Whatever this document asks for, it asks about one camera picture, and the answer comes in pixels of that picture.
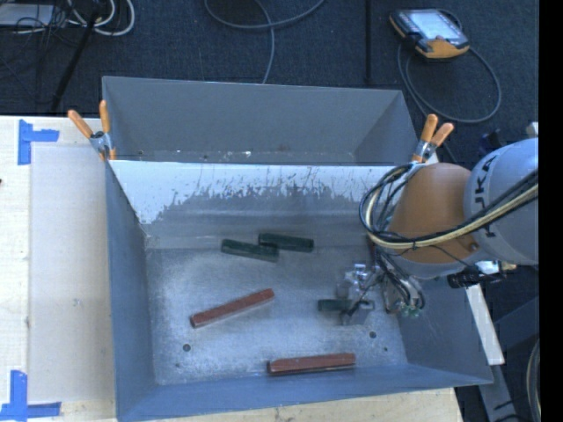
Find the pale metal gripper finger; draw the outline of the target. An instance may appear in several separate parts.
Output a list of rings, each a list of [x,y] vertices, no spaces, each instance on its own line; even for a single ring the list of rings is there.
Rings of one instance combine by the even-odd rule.
[[[344,272],[336,284],[336,296],[341,299],[360,300],[371,283],[375,269],[363,263],[356,263]]]
[[[343,325],[364,324],[368,315],[375,309],[375,303],[371,300],[360,300],[353,303],[348,309],[340,313],[340,322]]]

